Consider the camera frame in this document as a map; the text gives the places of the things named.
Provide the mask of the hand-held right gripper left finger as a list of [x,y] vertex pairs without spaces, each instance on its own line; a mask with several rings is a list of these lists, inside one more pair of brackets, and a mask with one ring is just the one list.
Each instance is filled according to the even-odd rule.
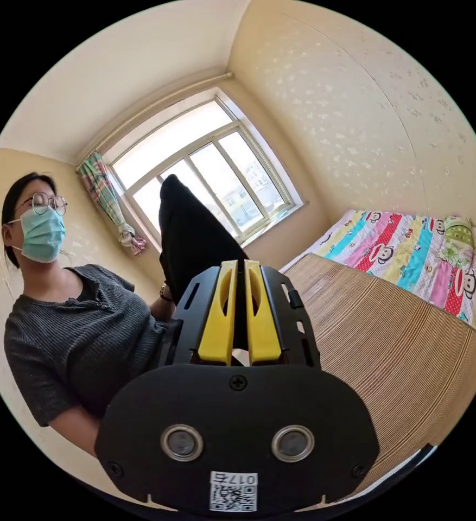
[[237,293],[236,260],[224,261],[214,287],[212,302],[198,347],[204,363],[231,365]]

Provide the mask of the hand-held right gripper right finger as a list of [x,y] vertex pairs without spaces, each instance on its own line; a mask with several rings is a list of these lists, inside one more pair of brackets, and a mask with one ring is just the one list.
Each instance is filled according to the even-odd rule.
[[247,343],[250,365],[271,364],[281,356],[281,347],[261,266],[244,262]]

